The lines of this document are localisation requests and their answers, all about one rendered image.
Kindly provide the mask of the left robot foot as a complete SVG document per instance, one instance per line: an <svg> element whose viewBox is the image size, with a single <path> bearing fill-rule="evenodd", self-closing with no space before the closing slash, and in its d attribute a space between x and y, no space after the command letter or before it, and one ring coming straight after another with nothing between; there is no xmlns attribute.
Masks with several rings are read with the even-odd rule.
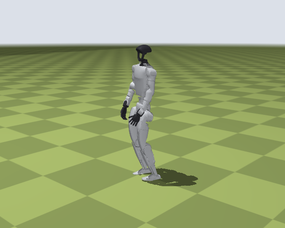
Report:
<svg viewBox="0 0 285 228"><path fill-rule="evenodd" d="M144 181L153 181L153 180L157 180L157 179L161 179L161 176L159 174L158 174L158 176L151 174L149 176L142 177L142 180L144 180Z"/></svg>

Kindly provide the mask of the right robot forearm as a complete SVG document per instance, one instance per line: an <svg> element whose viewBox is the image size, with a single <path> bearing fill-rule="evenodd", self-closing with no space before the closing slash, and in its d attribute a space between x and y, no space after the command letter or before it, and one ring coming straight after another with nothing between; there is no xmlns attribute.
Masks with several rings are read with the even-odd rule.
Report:
<svg viewBox="0 0 285 228"><path fill-rule="evenodd" d="M130 87L129 87L129 90L128 90L128 94L127 94L127 96L126 96L126 101L127 101L127 106L129 106L130 105L130 102L131 102L131 100L132 100L132 97L133 97L133 94L135 93L135 91L134 90L132 90Z"/></svg>

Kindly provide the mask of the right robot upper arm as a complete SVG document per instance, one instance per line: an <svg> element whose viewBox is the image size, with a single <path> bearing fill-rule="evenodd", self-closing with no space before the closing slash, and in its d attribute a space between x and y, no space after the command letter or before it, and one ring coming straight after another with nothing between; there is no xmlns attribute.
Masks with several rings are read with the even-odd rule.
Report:
<svg viewBox="0 0 285 228"><path fill-rule="evenodd" d="M132 80L133 80L133 81L132 81L131 84L130 84L130 88L131 88L131 89L134 89L134 90L135 90L135 85L134 85L134 67L135 67L135 66L136 66L136 65L133 65L133 66L132 66L132 72L133 72L133 73L132 73Z"/></svg>

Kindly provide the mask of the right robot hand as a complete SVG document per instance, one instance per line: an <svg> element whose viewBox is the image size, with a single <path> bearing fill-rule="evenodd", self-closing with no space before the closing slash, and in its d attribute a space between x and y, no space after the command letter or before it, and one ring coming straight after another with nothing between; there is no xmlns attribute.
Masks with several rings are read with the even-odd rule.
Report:
<svg viewBox="0 0 285 228"><path fill-rule="evenodd" d="M121 117L124 119L124 120L127 120L126 119L126 111L127 111L127 101L125 100L124 103L123 103L123 108L121 109Z"/></svg>

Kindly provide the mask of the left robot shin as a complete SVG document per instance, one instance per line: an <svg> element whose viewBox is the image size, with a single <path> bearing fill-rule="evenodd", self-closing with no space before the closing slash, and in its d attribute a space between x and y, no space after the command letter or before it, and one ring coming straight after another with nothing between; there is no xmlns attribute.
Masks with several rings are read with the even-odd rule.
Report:
<svg viewBox="0 0 285 228"><path fill-rule="evenodd" d="M155 175L158 176L156 168L155 168L155 159L154 159L154 155L152 152L152 148L150 145L146 145L144 147L144 153L140 150L142 157L146 163L146 165L148 166L150 172Z"/></svg>

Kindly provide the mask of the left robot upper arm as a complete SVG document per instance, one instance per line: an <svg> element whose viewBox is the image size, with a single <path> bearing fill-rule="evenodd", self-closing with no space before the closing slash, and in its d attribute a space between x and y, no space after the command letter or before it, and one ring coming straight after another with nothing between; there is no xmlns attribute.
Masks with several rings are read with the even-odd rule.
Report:
<svg viewBox="0 0 285 228"><path fill-rule="evenodd" d="M147 77L148 77L148 86L149 86L148 90L151 90L152 91L152 95L154 95L155 78L156 78L157 72L153 68L147 68L146 74L147 74Z"/></svg>

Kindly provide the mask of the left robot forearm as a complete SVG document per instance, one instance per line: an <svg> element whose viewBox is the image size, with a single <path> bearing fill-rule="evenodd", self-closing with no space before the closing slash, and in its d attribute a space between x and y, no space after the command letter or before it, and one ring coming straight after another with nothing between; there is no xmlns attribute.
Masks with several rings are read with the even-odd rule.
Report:
<svg viewBox="0 0 285 228"><path fill-rule="evenodd" d="M142 115L143 112L145 110L147 110L147 106L149 106L149 103L152 101L152 91L151 90L148 90L146 92L146 96L144 98L144 101L143 101L143 105L141 106L140 110L138 111L138 114Z"/></svg>

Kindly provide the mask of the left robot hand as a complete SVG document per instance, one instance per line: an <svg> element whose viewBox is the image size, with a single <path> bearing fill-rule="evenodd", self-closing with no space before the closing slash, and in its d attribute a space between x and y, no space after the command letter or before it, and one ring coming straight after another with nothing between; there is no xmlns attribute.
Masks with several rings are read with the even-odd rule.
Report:
<svg viewBox="0 0 285 228"><path fill-rule="evenodd" d="M139 109L139 110L140 110L140 109ZM138 110L138 111L139 111L139 110ZM142 117L142 115L144 114L144 113L143 113L142 115L140 115L140 114L138 114L138 111L136 112L136 114L134 114L134 115L128 117L128 118L131 118L131 117L132 117L132 119L129 121L129 123L130 123L131 121L132 121L131 124L134 122L134 123L133 123L133 126L134 126L134 124L135 124L136 122L137 122L137 123L135 124L135 126L137 126L137 124L138 124L138 122L139 122L139 120L140 120L140 117Z"/></svg>

